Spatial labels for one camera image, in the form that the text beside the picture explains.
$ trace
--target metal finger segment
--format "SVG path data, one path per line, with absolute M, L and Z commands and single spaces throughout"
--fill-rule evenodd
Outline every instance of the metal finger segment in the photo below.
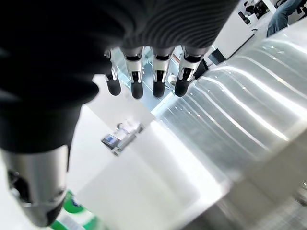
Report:
M 186 94 L 189 82 L 207 50 L 207 48 L 184 47 L 179 65 L 179 74 L 175 85 L 175 94 L 178 97 L 182 97 Z
M 165 78 L 175 47 L 153 48 L 153 95 L 162 97 L 165 90 Z
M 137 48 L 121 48 L 125 56 L 126 66 L 131 81 L 132 96 L 140 99 L 143 96 L 142 85 L 142 49 Z
M 104 53 L 104 56 L 107 59 L 111 60 L 111 51 L 107 50 Z M 106 84 L 107 84 L 110 94 L 114 96 L 119 95 L 121 88 L 120 88 L 120 83 L 118 80 L 117 71 L 113 63 L 112 63 L 112 68 L 110 69 L 110 71 L 108 73 L 105 73 L 105 78 L 106 78 Z

